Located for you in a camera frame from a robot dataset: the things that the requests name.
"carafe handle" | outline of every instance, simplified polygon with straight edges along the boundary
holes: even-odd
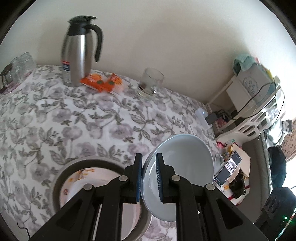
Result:
[[[99,58],[100,58],[100,54],[101,54],[101,48],[102,48],[102,42],[103,42],[103,32],[99,26],[94,25],[94,24],[87,24],[83,28],[89,28],[89,29],[94,30],[96,32],[96,35],[98,37],[98,45],[96,48],[96,54],[94,56],[94,59],[96,62],[98,62]]]

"label on carafe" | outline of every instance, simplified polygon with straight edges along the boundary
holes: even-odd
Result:
[[[63,64],[63,79],[66,83],[71,83],[71,72],[70,63],[67,61],[62,61]]]

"smartphone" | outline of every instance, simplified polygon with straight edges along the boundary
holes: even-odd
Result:
[[[230,175],[235,171],[237,165],[241,162],[241,157],[234,151],[231,156],[226,161],[225,165],[220,169],[218,174],[214,178],[214,182],[222,187],[224,183],[228,180]]]

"black carafe lid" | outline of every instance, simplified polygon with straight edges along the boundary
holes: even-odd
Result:
[[[82,35],[90,33],[89,28],[84,28],[86,25],[90,24],[91,20],[96,19],[92,16],[76,16],[69,20],[70,27],[67,35]]]

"clear glass mug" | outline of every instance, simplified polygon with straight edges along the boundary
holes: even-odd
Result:
[[[24,78],[24,70],[19,57],[14,58],[10,63],[12,64],[12,77],[14,82],[21,82]]]
[[[24,76],[28,77],[35,68],[35,62],[29,52],[26,52],[20,56],[20,62],[23,67]]]
[[[138,96],[152,99],[162,85],[163,74],[155,68],[146,68],[136,90]]]
[[[7,65],[0,75],[4,87],[10,88],[14,83],[12,64]]]

